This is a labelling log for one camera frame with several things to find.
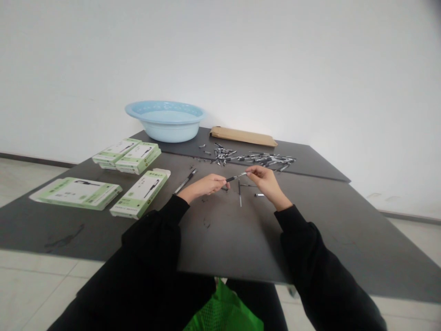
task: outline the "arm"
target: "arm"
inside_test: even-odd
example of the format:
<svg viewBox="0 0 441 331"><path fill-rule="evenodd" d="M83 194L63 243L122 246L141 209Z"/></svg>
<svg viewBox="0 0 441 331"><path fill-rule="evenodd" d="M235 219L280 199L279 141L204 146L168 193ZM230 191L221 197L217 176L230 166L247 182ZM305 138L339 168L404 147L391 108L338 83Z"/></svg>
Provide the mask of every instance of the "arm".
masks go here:
<svg viewBox="0 0 441 331"><path fill-rule="evenodd" d="M320 232L308 223L280 189L274 172L260 166L248 176L276 208L282 227L282 248L294 285L311 323L317 330L386 330L369 295L323 243Z"/></svg>
<svg viewBox="0 0 441 331"><path fill-rule="evenodd" d="M167 303L181 246L179 222L193 199L224 184L224 177L208 175L133 224L123 234L121 248L49 330L162 329L170 315Z"/></svg>

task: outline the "green bag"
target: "green bag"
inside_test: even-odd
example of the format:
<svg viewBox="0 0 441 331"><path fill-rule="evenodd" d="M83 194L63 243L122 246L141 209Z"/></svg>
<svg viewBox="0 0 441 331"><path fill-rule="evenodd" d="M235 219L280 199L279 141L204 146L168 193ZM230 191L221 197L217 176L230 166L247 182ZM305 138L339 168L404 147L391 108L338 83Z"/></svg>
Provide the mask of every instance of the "green bag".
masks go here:
<svg viewBox="0 0 441 331"><path fill-rule="evenodd" d="M222 281L184 331L263 331L263 322Z"/></svg>

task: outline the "floor tile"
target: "floor tile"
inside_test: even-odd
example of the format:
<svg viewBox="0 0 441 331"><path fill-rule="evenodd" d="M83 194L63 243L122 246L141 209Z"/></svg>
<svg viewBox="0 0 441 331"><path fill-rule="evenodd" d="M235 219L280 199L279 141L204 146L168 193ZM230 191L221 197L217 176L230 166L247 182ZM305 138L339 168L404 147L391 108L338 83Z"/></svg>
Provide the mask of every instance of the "floor tile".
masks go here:
<svg viewBox="0 0 441 331"><path fill-rule="evenodd" d="M276 291L279 295L280 302L302 304L299 294L295 292L294 297L292 297L286 285L276 285Z"/></svg>
<svg viewBox="0 0 441 331"><path fill-rule="evenodd" d="M441 268L441 225L388 219Z"/></svg>
<svg viewBox="0 0 441 331"><path fill-rule="evenodd" d="M13 200L14 200L14 198L3 196L0 194L0 208L3 207L4 205L7 205L8 203L10 203Z"/></svg>
<svg viewBox="0 0 441 331"><path fill-rule="evenodd" d="M440 331L441 324L419 319L404 318L398 316L387 316L387 322L391 330L399 331Z"/></svg>
<svg viewBox="0 0 441 331"><path fill-rule="evenodd" d="M397 300L386 297L371 296L381 314L424 319L424 314L417 302L411 300Z"/></svg>
<svg viewBox="0 0 441 331"><path fill-rule="evenodd" d="M75 299L77 292L87 281L86 278L66 277L25 325L23 331L46 331Z"/></svg>
<svg viewBox="0 0 441 331"><path fill-rule="evenodd" d="M47 254L0 250L0 267L67 275L78 260Z"/></svg>
<svg viewBox="0 0 441 331"><path fill-rule="evenodd" d="M441 323L441 304L419 302L418 308L423 312L426 320Z"/></svg>
<svg viewBox="0 0 441 331"><path fill-rule="evenodd" d="M69 276L90 278L103 264L104 262L99 261L80 260L69 273Z"/></svg>
<svg viewBox="0 0 441 331"><path fill-rule="evenodd" d="M16 199L62 174L67 168L0 158L0 194Z"/></svg>
<svg viewBox="0 0 441 331"><path fill-rule="evenodd" d="M281 305L289 331L315 331L302 305L285 302Z"/></svg>
<svg viewBox="0 0 441 331"><path fill-rule="evenodd" d="M20 331L64 276L0 269L0 330Z"/></svg>
<svg viewBox="0 0 441 331"><path fill-rule="evenodd" d="M383 315L383 318L384 318L386 325L387 325L387 331L399 331L399 330L395 329L395 327L393 325L394 322L391 320L394 317L395 316Z"/></svg>

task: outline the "dark gray table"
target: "dark gray table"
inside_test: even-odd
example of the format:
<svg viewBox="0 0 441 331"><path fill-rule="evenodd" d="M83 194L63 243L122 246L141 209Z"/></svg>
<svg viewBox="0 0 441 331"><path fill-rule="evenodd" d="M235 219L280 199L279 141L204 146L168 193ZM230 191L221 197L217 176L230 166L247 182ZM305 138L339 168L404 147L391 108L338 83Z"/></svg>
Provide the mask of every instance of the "dark gray table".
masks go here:
<svg viewBox="0 0 441 331"><path fill-rule="evenodd" d="M311 146L302 145L297 143L288 143L284 141L276 140L279 144L277 147L266 147L250 143L237 142L233 140L219 139L209 136L211 129L199 128L199 132L192 140L183 143L162 143L151 139L145 131L141 131L131 138L140 139L144 142L157 143L159 148L163 152L196 156L204 159L214 160L214 148L217 146L214 143L220 143L222 146L228 149L236 150L235 155L249 154L250 151L274 153L283 156L293 156L297 158L297 161L288 167L284 172L295 173L299 175L314 176L319 178L335 179L349 183L348 177L343 175L337 168L331 163L326 161L319 153L317 153ZM198 146L206 144L206 148L199 149ZM203 150L211 152L212 155L208 155ZM230 163L241 164L249 166L249 163L243 161L232 160Z"/></svg>
<svg viewBox="0 0 441 331"><path fill-rule="evenodd" d="M199 169L193 182L210 172L229 177L243 171L242 165L219 167L162 154L152 167L169 169L172 176L150 209L165 204L192 166ZM103 170L90 159L59 177L68 176L119 184L124 191L139 178ZM441 302L441 269L351 186L290 173L278 173L277 178L304 217L318 226L327 247L369 294ZM243 187L242 208L237 182L232 182L228 192L192 203L181 221L180 271L290 282L274 207L265 198L255 198L256 190ZM106 261L120 247L121 234L135 222L110 215L108 209L121 195L106 210L91 211L37 203L29 194L0 209L1 248Z"/></svg>

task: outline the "person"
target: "person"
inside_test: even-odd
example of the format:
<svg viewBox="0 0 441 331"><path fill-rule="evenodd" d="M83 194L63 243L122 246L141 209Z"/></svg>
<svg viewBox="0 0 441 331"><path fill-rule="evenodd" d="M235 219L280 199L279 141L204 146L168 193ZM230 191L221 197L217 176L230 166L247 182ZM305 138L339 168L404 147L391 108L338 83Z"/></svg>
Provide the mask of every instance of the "person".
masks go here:
<svg viewBox="0 0 441 331"><path fill-rule="evenodd" d="M375 303L325 247L317 227L285 196L274 172L258 165L246 172L276 209L284 255L315 329L386 330ZM49 330L183 330L216 284L213 277L177 272L179 222L194 199L224 185L229 187L224 177L208 175L134 223L122 235L121 248ZM273 284L228 279L226 285L265 330L287 330Z"/></svg>

